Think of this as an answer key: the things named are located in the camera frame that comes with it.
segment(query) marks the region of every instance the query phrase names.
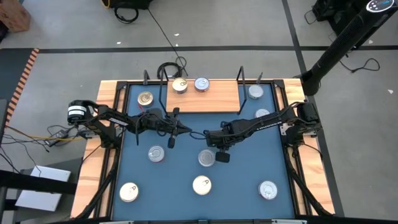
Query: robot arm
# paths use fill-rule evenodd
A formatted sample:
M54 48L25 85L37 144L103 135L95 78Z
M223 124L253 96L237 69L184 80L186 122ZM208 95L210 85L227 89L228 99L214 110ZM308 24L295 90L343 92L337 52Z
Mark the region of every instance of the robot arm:
M121 138L116 135L116 129L105 126L101 120L116 123L133 134L140 134L146 130L155 130L158 133L170 133L169 148L174 147L175 137L179 134L189 133L192 130L184 126L178 119L179 109L174 108L173 115L165 115L158 108L149 109L139 115L128 116L106 105L98 105L90 100L75 100L69 104L68 122L70 125L84 125L101 138L103 147L115 147L120 149Z
M267 114L255 119L237 119L231 122L221 122L221 130L204 130L206 143L209 147L217 147L216 160L229 162L229 154L225 153L231 146L250 137L256 131L277 126L282 123L294 124L287 130L290 133L288 140L293 141L292 136L313 129L319 124L319 117L315 107L310 103L292 103L282 111Z

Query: can lid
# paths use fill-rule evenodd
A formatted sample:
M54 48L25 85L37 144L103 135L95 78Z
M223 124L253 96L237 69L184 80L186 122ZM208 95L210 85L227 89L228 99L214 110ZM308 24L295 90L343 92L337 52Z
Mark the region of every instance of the can lid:
M160 162L164 158L162 146L152 146L148 151L148 157L152 162Z
M199 90L207 90L209 88L210 81L205 77L195 79L195 88Z
M272 200L276 197L278 189L273 182L267 180L260 184L259 193L263 198Z
M123 202L132 202L138 196L138 187L135 183L129 182L125 183L120 188L120 199Z
M267 111L266 109L258 109L258 110L256 111L255 117L256 117L256 118L259 118L259 117L264 116L264 115L267 115L267 114L270 114L270 112Z
M211 181L204 175L199 175L193 180L193 190L198 195L206 195L211 190Z
M262 90L260 85L251 85L249 87L249 94L253 97L259 98L264 94L264 90Z
M216 154L209 149L205 149L199 152L198 159L200 165L210 167L216 162Z
M172 86L175 91L183 91L187 88L188 83L187 83L186 79L184 79L184 78L176 78L173 81Z
M144 91L138 95L138 103L142 106L146 106L152 103L154 96L151 92Z

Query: gray floor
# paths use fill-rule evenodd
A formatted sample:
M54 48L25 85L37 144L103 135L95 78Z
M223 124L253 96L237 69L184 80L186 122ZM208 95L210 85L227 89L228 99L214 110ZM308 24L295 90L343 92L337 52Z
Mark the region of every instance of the gray floor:
M300 45L329 45L330 26L326 22L308 25L303 19L315 0L288 2ZM97 0L25 0L24 6L32 14L30 30L9 35L0 44L1 48L168 46L146 11L140 11L138 20L126 26ZM155 0L151 11L174 45L292 46L283 5L276 0ZM398 14L370 38L372 45L398 44L397 26ZM321 54L303 52L307 68ZM187 72L192 78L233 78L240 65L244 66L247 77L264 72L264 78L287 78L300 72L294 51L180 52L180 55L188 60ZM398 140L397 125L393 122L398 107L398 80L394 76L398 52L358 51L343 61L356 68L369 57L380 61L379 72L361 70L350 74L337 65L323 79L315 98L346 216L398 220L394 209L398 200L398 181L394 175L398 168L395 163ZM174 60L173 52L39 54L11 126L30 134L47 135L47 126L66 125L67 104L71 100L96 99L101 80L141 78L144 69L154 78L161 63ZM3 148L17 168L33 166L21 145ZM28 150L37 164L46 165L79 158L84 148L84 142L73 142L52 147L50 153L35 144L29 144ZM1 162L0 169L9 167Z

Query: blue table surface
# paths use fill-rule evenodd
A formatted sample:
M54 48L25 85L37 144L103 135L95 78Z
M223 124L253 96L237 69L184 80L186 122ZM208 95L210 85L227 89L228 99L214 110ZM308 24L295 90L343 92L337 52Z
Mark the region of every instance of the blue table surface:
M255 111L260 108L272 113L275 107L271 86L262 85L262 88L264 96L257 100L248 98L239 116L236 113L191 113L178 117L184 125L202 132L204 129L219 130L221 121L253 119ZM152 108L161 108L159 86L133 85L127 110L131 116L141 112L137 96L142 91L154 94ZM164 86L164 103L166 95ZM242 86L239 86L239 98L243 102ZM155 131L145 131L139 135L137 146L135 135L126 132L115 189L114 221L294 217L278 127L254 133L228 151L231 154L229 163L216 162L211 167L203 167L198 161L199 152L208 148L205 140L182 134L177 136L175 147L169 149L168 138L169 135L160 137ZM162 162L149 160L148 150L153 145L165 149ZM197 195L192 189L192 182L198 175L211 180L212 188L207 195ZM265 200L259 195L257 187L264 180L276 184L278 194L275 199ZM119 196L120 188L126 182L134 182L139 188L138 198L129 203L123 202Z

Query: wooden board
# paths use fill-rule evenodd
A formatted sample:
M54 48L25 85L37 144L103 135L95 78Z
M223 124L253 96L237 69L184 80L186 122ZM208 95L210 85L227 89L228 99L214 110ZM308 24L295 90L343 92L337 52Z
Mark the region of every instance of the wooden board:
M120 80L120 81L137 81L142 82L142 80ZM99 92L97 97L97 103L106 104L109 107L113 106L114 96L116 94L116 84L117 80L102 81L99 86ZM295 101L303 101L305 99L303 89L301 87L301 82L299 79L288 78L284 80L285 90L287 94L288 103L293 103ZM118 104L118 110L121 109L123 105L124 94L121 94ZM280 91L277 89L277 97L279 104L282 104L282 97ZM311 138L309 136L304 136L305 143L313 147L318 148L317 139ZM88 155L93 149L95 149L100 144L99 139L89 140L87 142L85 156ZM302 161L303 172L305 176L305 181L315 198L322 204L322 206L329 211L334 213L333 203L331 201L331 196L326 181L326 175L323 168L322 160L320 155L314 149L310 149L307 146L300 146L300 157ZM114 152L111 152L111 157L109 158L109 164L112 163ZM101 167L104 158L104 149L99 148L93 155L91 155L81 167L81 172L79 176L78 186L76 189L75 200L73 202L71 217L79 215L83 209L88 205L91 198L98 189L98 184L100 182ZM295 185L297 200L299 204L299 209L301 214L305 214L303 206L303 197L301 190L297 185ZM100 216L103 217L106 214L106 205L109 197L109 189L103 195L102 206L100 211Z
M166 111L176 107L181 113L238 112L239 91L236 80L210 80L210 88L204 93L196 91L194 80L187 80L188 89L177 94L172 88L173 81L167 83Z

